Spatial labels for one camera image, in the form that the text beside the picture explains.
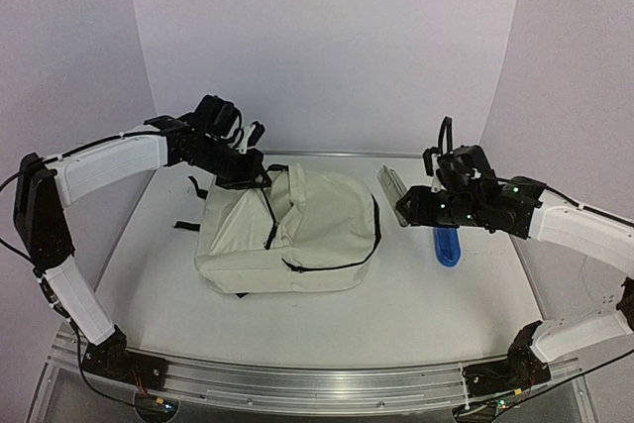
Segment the silver black stapler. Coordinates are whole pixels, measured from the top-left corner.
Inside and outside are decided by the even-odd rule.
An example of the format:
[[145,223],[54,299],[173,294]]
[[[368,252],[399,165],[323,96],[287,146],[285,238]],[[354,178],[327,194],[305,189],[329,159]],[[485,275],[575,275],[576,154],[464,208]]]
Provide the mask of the silver black stapler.
[[397,209],[398,201],[407,192],[402,179],[393,168],[383,165],[377,173],[377,180],[399,226],[407,228],[408,222]]

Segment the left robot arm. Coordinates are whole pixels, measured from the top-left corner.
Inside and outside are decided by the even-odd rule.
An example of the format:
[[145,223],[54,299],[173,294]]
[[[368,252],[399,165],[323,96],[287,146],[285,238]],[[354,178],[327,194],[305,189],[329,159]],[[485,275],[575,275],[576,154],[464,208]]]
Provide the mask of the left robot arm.
[[23,244],[6,249],[31,265],[49,307],[97,346],[93,358],[109,376],[126,377],[133,357],[109,340],[117,328],[76,262],[69,209],[122,180],[181,163],[211,173],[227,189],[267,187],[258,148],[264,133],[264,124],[246,123],[234,103],[206,95],[179,117],[155,116],[65,153],[28,154],[2,182],[16,186],[13,223]]

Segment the blue pencil case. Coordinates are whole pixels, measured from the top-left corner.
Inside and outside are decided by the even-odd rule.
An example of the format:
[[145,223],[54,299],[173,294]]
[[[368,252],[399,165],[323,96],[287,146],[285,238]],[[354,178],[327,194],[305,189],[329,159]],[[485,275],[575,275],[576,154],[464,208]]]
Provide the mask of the blue pencil case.
[[435,255],[445,267],[454,267],[462,257],[459,233],[456,228],[435,228],[433,231]]

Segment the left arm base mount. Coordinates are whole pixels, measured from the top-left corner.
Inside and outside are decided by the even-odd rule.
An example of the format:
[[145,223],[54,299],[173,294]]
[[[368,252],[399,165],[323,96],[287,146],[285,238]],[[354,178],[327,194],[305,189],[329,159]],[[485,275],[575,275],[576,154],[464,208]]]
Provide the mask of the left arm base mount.
[[127,336],[114,327],[114,333],[101,344],[89,343],[83,354],[81,369],[100,377],[133,384],[139,391],[162,390],[168,362],[154,355],[128,348]]

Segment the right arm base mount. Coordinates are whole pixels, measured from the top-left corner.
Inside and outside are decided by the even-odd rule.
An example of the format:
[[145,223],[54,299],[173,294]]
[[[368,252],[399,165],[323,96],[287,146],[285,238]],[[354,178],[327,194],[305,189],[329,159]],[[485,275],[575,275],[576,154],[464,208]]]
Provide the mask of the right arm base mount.
[[468,395],[481,397],[514,391],[527,390],[537,383],[551,379],[549,364],[542,362],[530,346],[533,335],[541,321],[535,321],[522,328],[507,350],[506,357],[484,364],[474,364],[462,371]]

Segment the cream canvas backpack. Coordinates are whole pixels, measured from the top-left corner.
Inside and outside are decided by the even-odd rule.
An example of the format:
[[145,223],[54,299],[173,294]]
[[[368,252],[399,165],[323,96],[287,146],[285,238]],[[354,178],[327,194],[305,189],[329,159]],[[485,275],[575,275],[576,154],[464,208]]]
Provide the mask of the cream canvas backpack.
[[379,205],[360,180],[273,164],[263,189],[200,190],[194,266],[222,294],[320,293],[361,284],[382,238]]

